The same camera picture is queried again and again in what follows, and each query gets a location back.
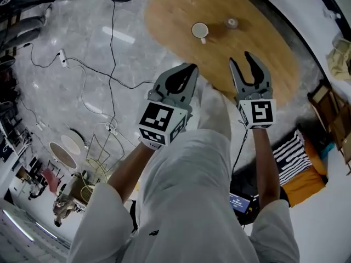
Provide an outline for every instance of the marble floor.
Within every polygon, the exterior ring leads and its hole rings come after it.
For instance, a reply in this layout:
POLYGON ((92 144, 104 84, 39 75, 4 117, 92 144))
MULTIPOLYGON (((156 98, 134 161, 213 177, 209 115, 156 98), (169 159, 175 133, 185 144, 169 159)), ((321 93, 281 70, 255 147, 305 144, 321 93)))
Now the marble floor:
MULTIPOLYGON (((295 33, 279 16, 261 0, 250 0, 272 22, 295 54, 301 71, 301 81, 294 98, 278 110, 277 123, 268 129, 272 142, 289 132, 297 120, 314 118, 314 112, 307 101, 307 92, 312 91, 322 77, 319 68, 311 55, 295 33)), ((135 86, 145 80, 153 80, 173 66, 181 64, 182 59, 159 45, 148 34, 144 22, 144 9, 148 0, 132 0, 127 3, 116 3, 114 29, 135 39, 128 43, 114 38, 113 50, 116 58, 114 77, 129 86, 135 86)), ((111 56, 111 36, 103 31, 112 26, 113 2, 110 0, 57 0, 53 3, 52 14, 47 25, 42 29, 40 37, 33 41, 32 59, 36 64, 48 65, 60 49, 64 49, 66 57, 80 59, 96 70, 111 73, 114 62, 111 56)), ((24 12, 22 17, 41 15, 47 5, 35 7, 24 12)), ((79 65, 69 60, 69 67, 79 65)), ((99 142, 104 142, 108 132, 104 122, 111 121, 107 115, 113 115, 111 93, 108 77, 86 69, 84 92, 84 72, 80 67, 66 69, 55 60, 48 68, 33 66, 31 62, 31 46, 18 51, 15 73, 19 80, 22 100, 32 109, 43 130, 36 127, 36 120, 19 103, 20 115, 27 128, 34 132, 34 148, 45 160, 52 160, 49 155, 50 141, 61 143, 61 134, 69 128, 77 130, 89 143, 93 134, 99 142)), ((109 138, 106 149, 111 154, 109 165, 116 163, 124 154, 128 155, 138 143, 135 118, 138 107, 150 84, 143 84, 135 89, 127 89, 116 81, 111 81, 116 113, 117 138, 109 138)), ((194 117, 189 122, 189 129, 195 128, 198 120, 199 101, 196 93, 192 100, 194 117)), ((231 160, 235 161, 244 127, 237 121, 240 119, 236 107, 228 101, 228 110, 232 123, 231 160)), ((98 147, 89 155, 96 155, 98 147)), ((87 153, 76 157, 81 163, 87 153)), ((247 141, 242 150, 237 168, 249 162, 254 156, 252 134, 249 131, 247 141)))

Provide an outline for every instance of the white shirt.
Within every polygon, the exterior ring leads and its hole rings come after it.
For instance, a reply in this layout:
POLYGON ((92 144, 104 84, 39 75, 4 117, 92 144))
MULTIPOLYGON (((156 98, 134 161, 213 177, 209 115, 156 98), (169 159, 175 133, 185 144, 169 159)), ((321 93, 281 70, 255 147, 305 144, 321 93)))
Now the white shirt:
POLYGON ((229 203, 230 144, 212 130, 181 133, 142 176, 138 230, 119 194, 94 189, 68 262, 299 262, 286 201, 267 205, 249 238, 229 203))

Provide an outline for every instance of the black and white striped pillow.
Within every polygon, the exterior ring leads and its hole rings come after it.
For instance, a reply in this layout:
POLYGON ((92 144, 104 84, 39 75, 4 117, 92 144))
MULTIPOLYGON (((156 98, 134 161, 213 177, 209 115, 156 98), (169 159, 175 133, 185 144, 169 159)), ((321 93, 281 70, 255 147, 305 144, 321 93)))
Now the black and white striped pillow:
POLYGON ((279 169, 280 186, 312 165, 308 158, 301 132, 296 130, 293 138, 273 151, 279 169))

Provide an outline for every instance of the power strip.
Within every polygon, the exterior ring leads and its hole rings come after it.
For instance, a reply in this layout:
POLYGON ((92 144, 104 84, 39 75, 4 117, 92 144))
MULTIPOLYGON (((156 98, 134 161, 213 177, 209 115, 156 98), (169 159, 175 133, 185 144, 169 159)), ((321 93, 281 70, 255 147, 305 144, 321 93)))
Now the power strip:
POLYGON ((59 54, 59 58, 60 58, 62 66, 67 67, 67 60, 66 60, 66 55, 65 55, 64 50, 63 49, 59 50, 58 54, 59 54))
POLYGON ((111 134, 116 135, 116 136, 119 134, 119 132, 116 130, 115 126, 112 125, 111 123, 108 123, 108 122, 105 123, 105 127, 111 134))

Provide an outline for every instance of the chair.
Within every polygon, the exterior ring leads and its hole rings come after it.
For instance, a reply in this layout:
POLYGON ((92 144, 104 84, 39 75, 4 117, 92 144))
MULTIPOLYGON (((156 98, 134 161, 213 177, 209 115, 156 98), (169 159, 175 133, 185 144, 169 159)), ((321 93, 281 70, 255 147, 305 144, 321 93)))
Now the chair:
POLYGON ((325 131, 330 133, 351 174, 351 106, 323 80, 307 95, 325 131))
POLYGON ((44 168, 41 172, 41 175, 48 183, 50 192, 56 194, 57 188, 59 187, 61 181, 60 178, 56 177, 49 168, 44 168))

